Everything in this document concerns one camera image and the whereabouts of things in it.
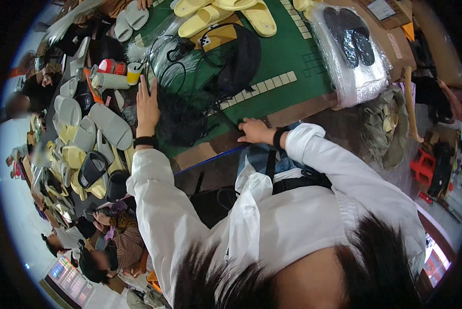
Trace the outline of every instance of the black slipper in plastic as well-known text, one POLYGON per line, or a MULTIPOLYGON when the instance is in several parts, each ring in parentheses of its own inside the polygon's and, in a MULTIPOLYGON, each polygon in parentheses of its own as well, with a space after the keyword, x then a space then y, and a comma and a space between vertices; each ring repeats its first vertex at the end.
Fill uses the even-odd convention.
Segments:
POLYGON ((344 54, 348 66, 352 69, 358 67, 358 56, 352 37, 353 30, 350 29, 349 25, 337 14, 333 7, 326 7, 323 11, 323 17, 327 28, 329 28, 341 52, 344 54))
POLYGON ((360 62, 366 66, 373 65, 375 56, 369 39, 370 31, 361 17, 347 8, 339 10, 339 17, 353 30, 353 42, 360 62))
POLYGON ((109 162, 98 151, 87 153, 78 173, 78 182, 84 189, 90 188, 99 178, 107 172, 109 162))
POLYGON ((114 203, 126 195, 126 180, 130 174, 126 170, 115 170, 109 176, 106 188, 106 201, 114 203))

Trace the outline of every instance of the plastic wrap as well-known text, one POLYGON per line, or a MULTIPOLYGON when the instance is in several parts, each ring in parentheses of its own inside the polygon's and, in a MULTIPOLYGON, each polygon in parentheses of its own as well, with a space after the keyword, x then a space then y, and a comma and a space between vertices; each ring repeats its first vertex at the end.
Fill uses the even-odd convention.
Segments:
POLYGON ((310 25, 337 92, 339 103, 333 108, 341 109, 373 100, 388 86, 392 65, 371 34, 368 40, 373 50, 373 64, 364 65, 351 34, 357 30, 360 33, 368 32, 366 22, 359 17, 361 22, 355 30, 350 29, 352 27, 346 22, 347 19, 339 15, 326 22, 324 10, 328 7, 335 9, 337 14, 341 9, 345 9, 343 12, 348 9, 355 14, 355 19, 359 15, 352 7, 326 3, 316 3, 309 8, 310 25))
MULTIPOLYGON (((142 37, 144 46, 139 46, 137 39, 135 39, 136 37, 132 38, 126 46, 126 57, 128 62, 142 62, 145 60, 152 44, 158 37, 163 35, 177 36, 179 27, 188 19, 189 17, 182 18, 174 14, 169 15, 154 29, 154 31, 142 37)), ((162 44, 162 42, 156 42, 154 48, 158 48, 159 44, 162 44)))

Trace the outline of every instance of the white jacket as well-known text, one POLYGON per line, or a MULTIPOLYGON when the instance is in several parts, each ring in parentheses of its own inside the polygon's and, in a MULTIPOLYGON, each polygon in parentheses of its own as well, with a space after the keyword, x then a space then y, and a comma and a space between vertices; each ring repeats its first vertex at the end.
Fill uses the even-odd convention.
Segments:
MULTIPOLYGON (((248 174, 247 181, 236 183, 241 194, 234 207, 211 230, 187 196, 174 187, 168 158, 155 149, 135 152, 128 193, 135 196, 140 233, 171 306, 178 265, 194 240, 220 241, 218 263, 234 259, 236 265, 246 266, 261 260, 267 270, 276 272, 322 248, 349 245, 347 233, 367 211, 389 225, 401 225, 413 270, 423 268, 425 231, 415 203, 324 135, 320 126, 301 124, 287 136, 286 151, 300 164, 325 173, 332 191, 309 186, 272 195, 270 178, 250 172, 248 166, 240 174, 248 174)), ((274 181, 294 174, 294 170, 277 174, 274 181)))

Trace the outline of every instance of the red stool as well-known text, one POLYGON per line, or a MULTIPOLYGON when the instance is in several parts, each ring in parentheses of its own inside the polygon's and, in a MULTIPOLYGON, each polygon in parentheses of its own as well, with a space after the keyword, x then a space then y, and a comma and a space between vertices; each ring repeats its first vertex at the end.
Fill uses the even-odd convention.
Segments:
POLYGON ((413 179, 430 186, 435 171, 434 157, 419 148, 416 158, 411 161, 409 167, 411 168, 413 179))

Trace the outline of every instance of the yellow cup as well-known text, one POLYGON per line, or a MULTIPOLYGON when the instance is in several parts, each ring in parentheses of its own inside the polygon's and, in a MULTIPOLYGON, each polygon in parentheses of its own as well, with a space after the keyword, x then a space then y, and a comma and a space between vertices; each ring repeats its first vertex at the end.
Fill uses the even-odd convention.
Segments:
POLYGON ((126 75, 126 80, 128 84, 135 85, 138 83, 141 73, 141 64, 138 62, 132 62, 128 65, 128 73, 126 75))

